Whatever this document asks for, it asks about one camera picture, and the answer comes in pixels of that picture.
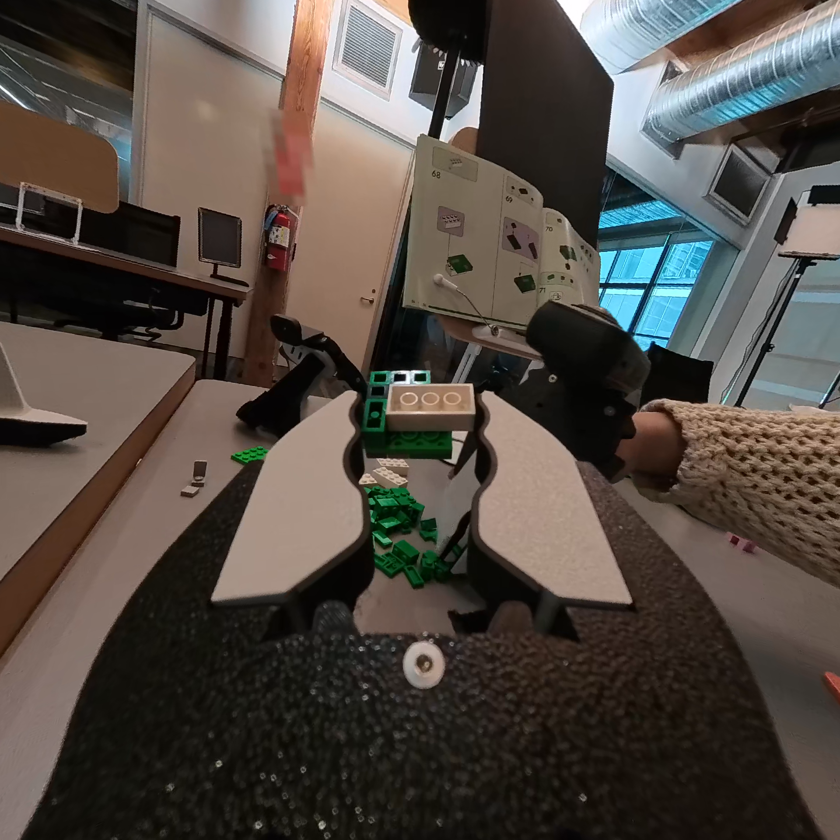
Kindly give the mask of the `wooden post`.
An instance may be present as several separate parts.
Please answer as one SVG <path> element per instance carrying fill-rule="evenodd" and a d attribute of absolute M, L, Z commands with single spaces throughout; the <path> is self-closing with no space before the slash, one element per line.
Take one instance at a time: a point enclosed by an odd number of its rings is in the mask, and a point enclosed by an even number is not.
<path fill-rule="evenodd" d="M 292 243 L 299 233 L 304 184 L 312 166 L 312 134 L 332 9 L 333 3 L 327 1 L 296 2 L 278 111 L 269 118 L 269 202 L 290 209 Z M 270 329 L 270 317 L 287 309 L 290 272 L 291 257 L 284 270 L 269 268 L 262 260 L 258 262 L 241 376 L 247 385 L 268 387 L 272 383 L 277 342 Z"/>

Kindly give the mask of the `black speaker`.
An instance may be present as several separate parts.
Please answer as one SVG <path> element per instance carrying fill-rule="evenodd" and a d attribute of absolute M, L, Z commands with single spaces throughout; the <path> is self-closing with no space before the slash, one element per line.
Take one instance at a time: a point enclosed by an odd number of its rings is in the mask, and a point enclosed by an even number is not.
<path fill-rule="evenodd" d="M 423 41 L 419 42 L 408 97 L 430 111 L 434 110 L 445 63 L 445 53 Z M 462 59 L 459 61 L 448 100 L 446 119 L 452 119 L 469 104 L 477 71 L 477 65 Z"/>

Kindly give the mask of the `person's right forearm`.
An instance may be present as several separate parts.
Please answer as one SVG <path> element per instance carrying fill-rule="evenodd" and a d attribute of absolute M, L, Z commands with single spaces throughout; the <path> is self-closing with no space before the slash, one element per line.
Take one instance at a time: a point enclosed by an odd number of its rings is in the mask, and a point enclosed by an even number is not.
<path fill-rule="evenodd" d="M 839 415 L 657 400 L 686 452 L 677 482 L 653 501 L 684 508 L 835 588 L 839 586 Z"/>

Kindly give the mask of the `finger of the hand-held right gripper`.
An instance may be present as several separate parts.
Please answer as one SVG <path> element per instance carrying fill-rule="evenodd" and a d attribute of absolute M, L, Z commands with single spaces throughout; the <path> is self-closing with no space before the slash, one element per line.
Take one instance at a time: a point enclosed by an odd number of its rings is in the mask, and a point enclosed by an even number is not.
<path fill-rule="evenodd" d="M 437 555 L 442 560 L 466 557 L 474 496 L 475 460 L 469 459 L 450 478 L 437 507 Z"/>

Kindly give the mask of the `white frame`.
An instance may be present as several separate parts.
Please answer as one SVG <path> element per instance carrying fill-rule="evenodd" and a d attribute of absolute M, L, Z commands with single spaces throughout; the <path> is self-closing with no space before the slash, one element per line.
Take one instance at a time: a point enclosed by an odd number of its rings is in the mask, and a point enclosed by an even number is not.
<path fill-rule="evenodd" d="M 83 215 L 83 203 L 80 198 L 76 196 L 71 196 L 69 194 L 65 194 L 62 192 L 58 192 L 56 190 L 52 190 L 48 187 L 37 185 L 34 183 L 27 183 L 21 182 L 18 186 L 17 192 L 17 209 L 16 209 L 16 216 L 15 216 L 15 228 L 19 233 L 27 232 L 28 229 L 24 223 L 24 212 L 25 212 L 25 199 L 26 195 L 29 193 L 33 193 L 44 198 L 48 198 L 57 203 L 62 203 L 67 206 L 74 206 L 77 211 L 76 216 L 76 226 L 73 232 L 72 237 L 60 237 L 53 234 L 42 234 L 42 236 L 54 239 L 56 241 L 65 241 L 67 243 L 72 244 L 73 246 L 79 246 L 80 244 L 80 235 L 81 235 L 81 221 Z"/>

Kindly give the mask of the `small monitor on stand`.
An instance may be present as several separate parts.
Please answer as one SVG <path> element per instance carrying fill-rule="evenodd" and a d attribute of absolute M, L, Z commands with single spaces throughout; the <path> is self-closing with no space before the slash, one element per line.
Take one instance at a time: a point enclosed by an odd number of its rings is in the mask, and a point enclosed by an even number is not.
<path fill-rule="evenodd" d="M 242 220 L 206 207 L 197 208 L 197 251 L 200 262 L 213 266 L 211 278 L 249 288 L 245 280 L 225 277 L 220 267 L 242 266 Z"/>

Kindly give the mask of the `black and grey tool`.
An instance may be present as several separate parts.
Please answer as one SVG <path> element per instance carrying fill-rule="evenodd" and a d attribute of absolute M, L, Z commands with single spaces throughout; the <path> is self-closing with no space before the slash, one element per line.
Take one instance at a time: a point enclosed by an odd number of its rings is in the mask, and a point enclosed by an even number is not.
<path fill-rule="evenodd" d="M 302 420 L 303 407 L 315 386 L 330 378 L 366 398 L 368 384 L 362 373 L 324 332 L 280 314 L 272 315 L 269 325 L 281 348 L 291 350 L 293 365 L 269 390 L 237 410 L 240 423 L 282 438 Z"/>

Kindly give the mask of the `light panel on tripod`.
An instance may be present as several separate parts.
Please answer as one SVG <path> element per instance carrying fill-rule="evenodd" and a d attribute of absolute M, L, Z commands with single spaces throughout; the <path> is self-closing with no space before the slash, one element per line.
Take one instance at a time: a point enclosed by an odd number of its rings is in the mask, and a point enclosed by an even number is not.
<path fill-rule="evenodd" d="M 735 406 L 838 410 L 838 185 L 789 203 L 775 239 L 790 261 L 728 392 Z"/>

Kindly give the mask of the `silver air duct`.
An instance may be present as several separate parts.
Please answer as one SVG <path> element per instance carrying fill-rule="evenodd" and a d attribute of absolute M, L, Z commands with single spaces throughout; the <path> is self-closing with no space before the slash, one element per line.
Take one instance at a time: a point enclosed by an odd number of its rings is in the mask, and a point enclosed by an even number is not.
<path fill-rule="evenodd" d="M 816 7 L 808 1 L 603 1 L 581 19 L 581 34 L 612 74 L 662 48 L 690 64 L 740 45 Z"/>
<path fill-rule="evenodd" d="M 666 49 L 640 126 L 667 149 L 838 88 L 838 2 L 736 2 Z"/>

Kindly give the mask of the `wooden divider panel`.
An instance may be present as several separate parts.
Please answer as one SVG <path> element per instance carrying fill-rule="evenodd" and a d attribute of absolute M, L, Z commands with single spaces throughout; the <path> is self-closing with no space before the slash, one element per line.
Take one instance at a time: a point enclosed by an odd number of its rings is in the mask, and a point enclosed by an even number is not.
<path fill-rule="evenodd" d="M 119 207 L 119 158 L 96 134 L 1 103 L 1 183 L 45 186 L 103 214 Z"/>

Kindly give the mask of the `grey and black wedge object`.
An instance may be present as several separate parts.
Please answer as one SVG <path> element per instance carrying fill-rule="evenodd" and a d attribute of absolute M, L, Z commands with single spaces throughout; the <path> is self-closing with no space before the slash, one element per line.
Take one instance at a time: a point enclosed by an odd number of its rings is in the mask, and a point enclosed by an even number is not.
<path fill-rule="evenodd" d="M 85 421 L 29 405 L 5 349 L 1 349 L 1 445 L 48 447 L 87 431 Z"/>

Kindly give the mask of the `pile of green lego bricks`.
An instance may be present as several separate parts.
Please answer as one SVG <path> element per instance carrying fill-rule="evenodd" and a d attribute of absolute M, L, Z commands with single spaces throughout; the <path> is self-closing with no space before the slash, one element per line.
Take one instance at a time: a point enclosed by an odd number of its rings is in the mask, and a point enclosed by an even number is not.
<path fill-rule="evenodd" d="M 367 497 L 374 567 L 387 580 L 403 578 L 415 590 L 455 578 L 457 560 L 438 557 L 437 520 L 407 488 L 362 487 Z"/>

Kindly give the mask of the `dark wooden desk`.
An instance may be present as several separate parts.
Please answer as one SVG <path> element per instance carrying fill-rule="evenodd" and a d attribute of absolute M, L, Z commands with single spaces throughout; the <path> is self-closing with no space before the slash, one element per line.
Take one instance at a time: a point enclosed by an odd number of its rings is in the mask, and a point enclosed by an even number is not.
<path fill-rule="evenodd" d="M 212 302 L 222 303 L 217 340 L 214 352 L 213 378 L 224 381 L 228 369 L 228 352 L 233 326 L 233 309 L 241 306 L 251 291 L 241 280 L 217 274 L 209 277 L 192 276 L 173 267 L 156 264 L 144 259 L 86 245 L 74 245 L 69 240 L 34 232 L 13 225 L 1 225 L 1 240 L 5 244 L 25 248 L 40 254 L 50 254 L 87 266 L 99 266 L 123 275 L 141 277 L 172 287 L 183 287 L 201 292 Z"/>

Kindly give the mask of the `lego instruction booklet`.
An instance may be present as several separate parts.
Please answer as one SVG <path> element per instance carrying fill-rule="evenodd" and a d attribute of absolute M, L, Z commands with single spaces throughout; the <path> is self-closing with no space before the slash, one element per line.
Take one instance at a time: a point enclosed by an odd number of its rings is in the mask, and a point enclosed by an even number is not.
<path fill-rule="evenodd" d="M 416 140 L 405 308 L 523 332 L 546 302 L 599 306 L 600 256 L 497 164 Z"/>

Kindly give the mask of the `green and white lego assembly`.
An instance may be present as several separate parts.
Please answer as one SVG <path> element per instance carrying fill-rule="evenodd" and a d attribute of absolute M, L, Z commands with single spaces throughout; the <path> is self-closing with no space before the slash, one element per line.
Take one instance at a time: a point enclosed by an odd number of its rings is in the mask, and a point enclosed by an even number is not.
<path fill-rule="evenodd" d="M 374 371 L 364 405 L 362 440 L 370 458 L 453 458 L 475 427 L 472 384 L 432 383 L 418 371 Z"/>

